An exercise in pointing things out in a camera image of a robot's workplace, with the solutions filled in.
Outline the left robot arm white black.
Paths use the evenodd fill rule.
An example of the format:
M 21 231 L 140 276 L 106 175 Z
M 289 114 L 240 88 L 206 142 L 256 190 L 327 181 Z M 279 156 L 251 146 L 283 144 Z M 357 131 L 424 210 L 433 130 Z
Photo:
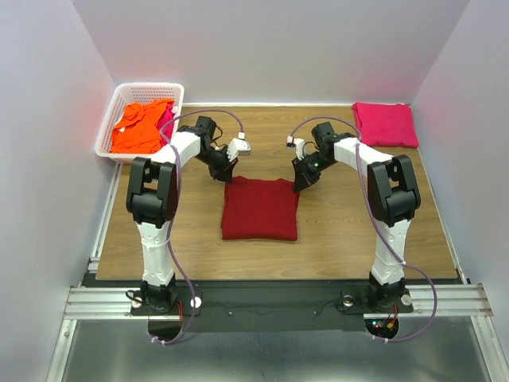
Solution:
M 180 199 L 182 168 L 196 158 L 207 165 L 212 179 L 229 183 L 239 155 L 251 152 L 244 131 L 226 146 L 217 146 L 217 123 L 199 116 L 193 126 L 181 126 L 162 138 L 158 152 L 136 157 L 130 165 L 126 210 L 140 234 L 143 258 L 139 290 L 127 294 L 133 308 L 169 314 L 177 306 L 175 271 L 169 250 L 170 231 Z

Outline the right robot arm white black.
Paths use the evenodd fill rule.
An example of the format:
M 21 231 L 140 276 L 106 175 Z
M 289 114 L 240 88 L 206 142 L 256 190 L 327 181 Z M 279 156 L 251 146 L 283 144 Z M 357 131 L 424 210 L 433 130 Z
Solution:
M 392 156 L 361 142 L 357 134 L 335 132 L 329 122 L 312 129 L 315 150 L 290 134 L 286 146 L 295 149 L 293 191 L 317 183 L 322 171 L 336 163 L 357 171 L 368 216 L 377 239 L 375 260 L 369 273 L 367 304 L 373 310 L 392 307 L 405 294 L 404 252 L 406 235 L 421 196 L 413 163 L 406 155 Z

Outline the dark red t shirt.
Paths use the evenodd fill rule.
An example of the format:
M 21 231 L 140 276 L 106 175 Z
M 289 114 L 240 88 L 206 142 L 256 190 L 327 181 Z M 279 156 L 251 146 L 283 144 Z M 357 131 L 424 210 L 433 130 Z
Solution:
M 293 182 L 234 177 L 224 188 L 223 240 L 297 240 L 299 194 Z

